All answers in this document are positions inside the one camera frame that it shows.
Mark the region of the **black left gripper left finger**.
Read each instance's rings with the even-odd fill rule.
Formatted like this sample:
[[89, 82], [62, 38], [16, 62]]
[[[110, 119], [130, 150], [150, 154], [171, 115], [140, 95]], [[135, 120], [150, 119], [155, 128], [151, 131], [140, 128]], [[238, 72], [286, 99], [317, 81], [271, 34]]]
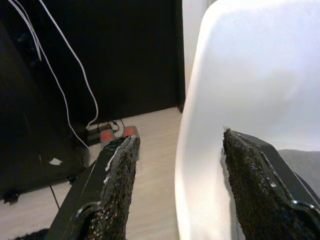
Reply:
[[139, 159], [140, 138], [104, 146], [71, 185], [48, 233], [49, 240], [124, 240]]

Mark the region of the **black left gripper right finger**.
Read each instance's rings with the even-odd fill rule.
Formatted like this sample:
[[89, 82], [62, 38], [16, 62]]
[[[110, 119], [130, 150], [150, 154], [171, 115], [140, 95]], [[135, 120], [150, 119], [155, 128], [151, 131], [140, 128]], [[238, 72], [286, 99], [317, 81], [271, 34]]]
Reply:
[[226, 129], [223, 149], [247, 240], [318, 240], [320, 198], [269, 143]]

